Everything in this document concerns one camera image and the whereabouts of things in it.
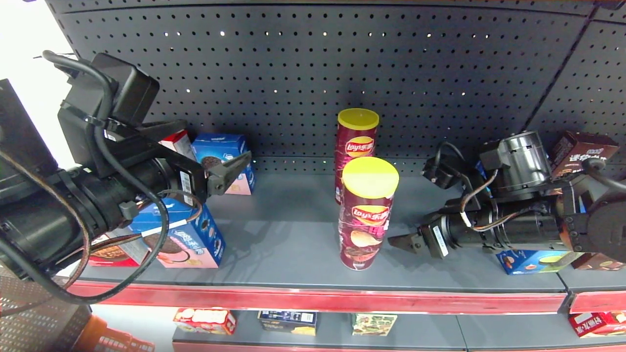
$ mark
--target lay's chip canister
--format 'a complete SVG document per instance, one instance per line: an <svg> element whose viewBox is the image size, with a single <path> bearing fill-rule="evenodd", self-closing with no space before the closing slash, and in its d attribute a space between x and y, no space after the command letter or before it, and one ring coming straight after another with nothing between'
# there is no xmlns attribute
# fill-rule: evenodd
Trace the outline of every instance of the lay's chip canister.
<svg viewBox="0 0 626 352"><path fill-rule="evenodd" d="M346 164L355 158L374 155L378 114L367 109L351 108L339 112L335 145L335 200L341 204L341 175Z"/></svg>
<svg viewBox="0 0 626 352"><path fill-rule="evenodd" d="M382 246L400 176L389 162L363 157L346 164L342 181L341 261L352 270L365 270Z"/></svg>

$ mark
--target red shelf edge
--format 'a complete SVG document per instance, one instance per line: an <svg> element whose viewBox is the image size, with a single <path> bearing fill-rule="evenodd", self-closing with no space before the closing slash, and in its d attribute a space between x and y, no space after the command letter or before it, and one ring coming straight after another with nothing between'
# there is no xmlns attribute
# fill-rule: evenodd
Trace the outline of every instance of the red shelf edge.
<svg viewBox="0 0 626 352"><path fill-rule="evenodd" d="M92 296L114 285L113 282L78 281L69 291L81 296ZM345 313L546 314L557 312L566 296L566 293L485 294L131 284L104 303Z"/></svg>
<svg viewBox="0 0 626 352"><path fill-rule="evenodd" d="M623 352L625 348L626 344L616 344L612 346L572 347L557 349L519 349L515 351L512 351L510 349L503 351L490 350L490 352ZM478 352L479 350L471 349L470 351Z"/></svg>
<svg viewBox="0 0 626 352"><path fill-rule="evenodd" d="M574 294L570 314L626 310L626 291L597 291Z"/></svg>
<svg viewBox="0 0 626 352"><path fill-rule="evenodd" d="M313 348L313 347L294 347L294 346L247 346L235 344L211 344L211 343L188 343L173 341L172 346L174 352L202 352L202 351L220 351L220 352L244 352L244 351L272 351L272 352L391 352L385 349L348 349L348 348ZM578 347L578 348L558 348L558 349L519 349L506 351L490 352L622 352L626 345L614 346L595 346L595 347ZM405 352L449 352L459 351L458 349L429 349L409 350ZM472 352L478 352L478 349L471 349Z"/></svg>
<svg viewBox="0 0 626 352"><path fill-rule="evenodd" d="M189 343L172 342L174 352L247 352L247 351L272 351L272 352L392 352L388 349L353 349L353 348L315 348L295 346L249 346L236 344L212 344L212 343ZM404 352L452 352L464 349L421 349L403 350Z"/></svg>

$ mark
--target blue box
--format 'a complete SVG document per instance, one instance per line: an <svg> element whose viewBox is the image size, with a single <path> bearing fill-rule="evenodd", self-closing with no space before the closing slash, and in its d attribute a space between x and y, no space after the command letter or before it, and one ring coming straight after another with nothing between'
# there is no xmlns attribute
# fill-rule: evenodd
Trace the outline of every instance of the blue box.
<svg viewBox="0 0 626 352"><path fill-rule="evenodd" d="M202 214L195 220L187 218L197 210L175 199L164 198L163 203L170 215L168 240L157 259L165 267L216 268L222 261L226 242L222 237L207 206L202 205ZM133 219L129 228L141 233L148 248L153 247L161 231L161 215L151 204Z"/></svg>
<svg viewBox="0 0 626 352"><path fill-rule="evenodd" d="M263 330L315 336L317 313L292 311L259 311Z"/></svg>
<svg viewBox="0 0 626 352"><path fill-rule="evenodd" d="M567 251L504 251L496 255L509 275L558 272L582 253Z"/></svg>
<svg viewBox="0 0 626 352"><path fill-rule="evenodd" d="M243 135L226 135L220 133L204 133L192 143L196 159L206 170L219 162L238 157L248 151ZM226 190L226 194L250 195L254 189L254 173L248 164L237 180Z"/></svg>

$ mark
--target white wall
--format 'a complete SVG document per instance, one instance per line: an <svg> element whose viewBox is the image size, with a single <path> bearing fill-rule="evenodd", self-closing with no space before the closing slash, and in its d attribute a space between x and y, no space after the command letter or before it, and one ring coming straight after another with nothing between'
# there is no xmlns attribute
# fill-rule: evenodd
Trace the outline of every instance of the white wall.
<svg viewBox="0 0 626 352"><path fill-rule="evenodd" d="M71 48L44 1L0 1L0 79L8 78L60 167L74 165L56 114L68 94L67 77L46 60L43 50Z"/></svg>

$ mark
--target store shelf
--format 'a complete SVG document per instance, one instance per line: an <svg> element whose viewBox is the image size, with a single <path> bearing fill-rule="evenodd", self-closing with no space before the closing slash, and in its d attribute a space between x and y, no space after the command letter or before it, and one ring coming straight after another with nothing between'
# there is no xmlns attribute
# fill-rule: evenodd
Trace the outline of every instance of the store shelf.
<svg viewBox="0 0 626 352"><path fill-rule="evenodd" d="M579 338L564 314L458 316L469 351L618 352L626 336Z"/></svg>
<svg viewBox="0 0 626 352"><path fill-rule="evenodd" d="M252 197L211 198L227 243L221 268L164 269L157 263L107 303L498 314L555 312L563 302L556 274L507 276L495 256L476 249L453 251L440 261L385 245L370 269L347 269L337 253L332 181L330 175L261 173ZM408 233L407 224L457 194L423 177L403 177L388 234ZM100 292L132 270L90 267L72 291Z"/></svg>
<svg viewBox="0 0 626 352"><path fill-rule="evenodd" d="M626 271L574 270L559 272L573 293L571 313L626 310Z"/></svg>
<svg viewBox="0 0 626 352"><path fill-rule="evenodd" d="M257 320L257 312L240 312L234 335L186 333L178 329L173 337L174 350L247 351L250 345L272 351L300 351L299 348L316 351L465 350L465 342L454 316L402 315L389 336L352 336L349 314L320 313L318 318L317 336L303 336L265 331Z"/></svg>

